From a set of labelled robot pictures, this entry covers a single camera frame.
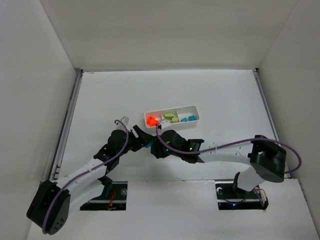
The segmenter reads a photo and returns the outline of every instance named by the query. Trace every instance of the robotic arm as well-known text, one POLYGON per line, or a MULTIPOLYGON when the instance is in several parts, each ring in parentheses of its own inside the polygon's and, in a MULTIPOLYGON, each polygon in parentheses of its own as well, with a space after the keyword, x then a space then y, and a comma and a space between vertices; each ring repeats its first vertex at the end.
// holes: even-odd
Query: robotic arm
MULTIPOLYGON (((128 120, 127 117, 121 119, 120 123, 125 130, 114 130, 107 144, 85 166, 62 179, 54 182, 46 180, 40 184, 26 216, 41 227, 44 234, 53 235, 58 232, 69 213, 79 210, 83 204, 102 193, 104 185, 110 183, 106 175, 119 164, 122 155, 128 151, 136 152, 148 145, 151 145, 151 154, 157 159, 173 155, 191 164, 222 161, 249 165, 247 170, 236 174, 233 183, 235 191, 249 192, 264 181, 284 181, 286 151, 273 142, 261 140, 219 148, 222 145, 220 142, 184 139, 169 129, 171 124, 166 120, 159 126, 161 136, 149 135, 137 125, 128 130, 128 120)), ((255 138, 267 140, 260 135, 255 138)))

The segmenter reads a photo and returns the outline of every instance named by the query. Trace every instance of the white tray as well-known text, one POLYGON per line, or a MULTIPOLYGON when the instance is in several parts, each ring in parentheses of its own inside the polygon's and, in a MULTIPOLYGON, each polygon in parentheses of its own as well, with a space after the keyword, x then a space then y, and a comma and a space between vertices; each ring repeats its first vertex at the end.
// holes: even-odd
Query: white tray
POLYGON ((157 121, 165 119, 165 114, 173 114, 175 117, 179 118, 179 122, 172 123, 172 128, 174 127, 191 127, 197 124, 200 120, 199 112, 196 106, 184 106, 178 108, 170 108, 158 111, 151 111, 144 113, 144 123, 147 129, 153 129, 155 126, 150 126, 147 124, 148 117, 154 117, 157 121), (190 116, 195 116, 193 121, 181 121, 183 118, 189 118, 190 116))

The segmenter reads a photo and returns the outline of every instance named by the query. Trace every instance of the blue block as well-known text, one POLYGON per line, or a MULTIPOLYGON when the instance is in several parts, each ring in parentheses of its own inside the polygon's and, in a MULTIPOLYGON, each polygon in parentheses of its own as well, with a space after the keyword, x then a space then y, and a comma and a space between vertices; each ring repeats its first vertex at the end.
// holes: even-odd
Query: blue block
POLYGON ((189 121, 195 121, 195 120, 197 120, 197 119, 196 119, 195 116, 189 116, 189 117, 188 117, 188 120, 189 120, 189 121))

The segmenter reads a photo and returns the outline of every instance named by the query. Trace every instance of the white wall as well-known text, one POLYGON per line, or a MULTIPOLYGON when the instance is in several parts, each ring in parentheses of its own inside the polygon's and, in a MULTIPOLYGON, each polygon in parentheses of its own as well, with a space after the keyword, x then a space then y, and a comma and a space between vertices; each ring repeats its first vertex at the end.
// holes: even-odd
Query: white wall
POLYGON ((27 237, 26 212, 52 159, 75 71, 39 0, 0 0, 0 239, 27 237))
MULTIPOLYGON (((281 140, 294 146, 303 164, 302 184, 320 232, 320 1, 299 0, 259 68, 281 140)), ((297 164, 291 155, 289 166, 297 164)))
POLYGON ((41 0, 76 68, 257 68, 297 0, 41 0))

